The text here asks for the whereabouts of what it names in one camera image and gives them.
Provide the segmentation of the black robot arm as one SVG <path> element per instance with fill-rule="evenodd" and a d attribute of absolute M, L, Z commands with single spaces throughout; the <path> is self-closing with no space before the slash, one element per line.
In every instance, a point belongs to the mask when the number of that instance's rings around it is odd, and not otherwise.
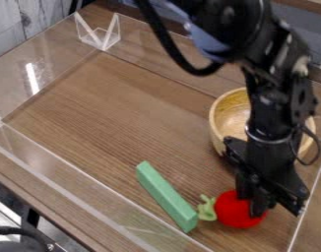
<path fill-rule="evenodd" d="M 250 101 L 243 140 L 223 138 L 223 154 L 237 165 L 235 189 L 259 217 L 277 205 L 294 215 L 309 189 L 294 165 L 306 120 L 318 104 L 307 79 L 309 47 L 273 12 L 270 0 L 167 0 L 184 17 L 192 41 L 213 62 L 239 65 Z"/>

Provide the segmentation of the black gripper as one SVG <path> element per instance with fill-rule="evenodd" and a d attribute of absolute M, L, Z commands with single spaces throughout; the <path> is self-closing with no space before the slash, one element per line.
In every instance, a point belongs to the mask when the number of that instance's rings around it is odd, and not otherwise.
<path fill-rule="evenodd" d="M 223 139 L 225 154 L 237 167 L 237 197 L 250 202 L 251 218 L 261 217 L 277 204 L 294 216 L 302 212 L 309 189 L 294 168 L 301 138 L 295 133 L 278 142 Z"/>

